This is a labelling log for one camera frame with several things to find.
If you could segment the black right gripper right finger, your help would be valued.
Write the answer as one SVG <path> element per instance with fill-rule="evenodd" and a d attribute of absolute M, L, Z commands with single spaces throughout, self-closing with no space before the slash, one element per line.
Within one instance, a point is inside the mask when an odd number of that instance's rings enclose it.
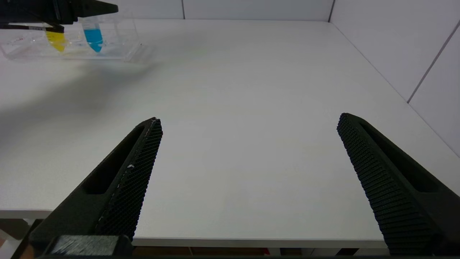
<path fill-rule="evenodd" d="M 338 134 L 391 255 L 459 256 L 460 198 L 366 120 Z"/>

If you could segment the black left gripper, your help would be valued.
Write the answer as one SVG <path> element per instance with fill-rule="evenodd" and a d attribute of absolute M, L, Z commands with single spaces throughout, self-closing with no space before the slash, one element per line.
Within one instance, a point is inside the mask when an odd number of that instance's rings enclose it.
<path fill-rule="evenodd" d="M 77 16 L 71 0 L 2 0 L 0 28 L 62 34 L 64 25 L 77 22 L 77 17 L 87 18 L 118 12 L 118 5 L 100 0 L 79 0 Z"/>

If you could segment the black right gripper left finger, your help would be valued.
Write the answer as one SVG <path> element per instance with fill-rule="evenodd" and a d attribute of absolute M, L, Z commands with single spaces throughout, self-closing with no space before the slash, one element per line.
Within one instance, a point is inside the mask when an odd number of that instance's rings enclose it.
<path fill-rule="evenodd" d="M 28 240 L 37 258 L 128 258 L 163 136 L 161 120 L 133 130 Z"/>

